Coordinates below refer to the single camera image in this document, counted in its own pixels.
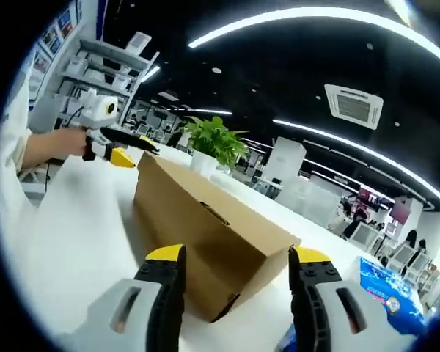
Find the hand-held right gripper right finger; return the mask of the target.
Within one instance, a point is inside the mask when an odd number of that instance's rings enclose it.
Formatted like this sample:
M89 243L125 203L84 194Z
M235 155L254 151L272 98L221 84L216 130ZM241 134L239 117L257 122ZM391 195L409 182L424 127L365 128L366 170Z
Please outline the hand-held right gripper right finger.
M296 351L386 351L395 343L383 306L343 280L326 255L292 246L288 268Z

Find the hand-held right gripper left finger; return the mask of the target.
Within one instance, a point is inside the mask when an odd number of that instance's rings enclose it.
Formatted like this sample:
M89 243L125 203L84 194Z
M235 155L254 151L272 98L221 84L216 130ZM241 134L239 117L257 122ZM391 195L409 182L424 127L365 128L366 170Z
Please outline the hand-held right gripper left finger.
M132 279L98 297L73 332L74 351L178 351L186 291L186 247L149 253Z

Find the person's left hand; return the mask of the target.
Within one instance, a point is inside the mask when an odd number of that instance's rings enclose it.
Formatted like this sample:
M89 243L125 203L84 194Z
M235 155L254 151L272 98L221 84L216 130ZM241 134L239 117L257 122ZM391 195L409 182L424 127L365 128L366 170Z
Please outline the person's left hand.
M61 128L48 135L48 148L52 158L69 155L82 156L87 145L86 131L82 128Z

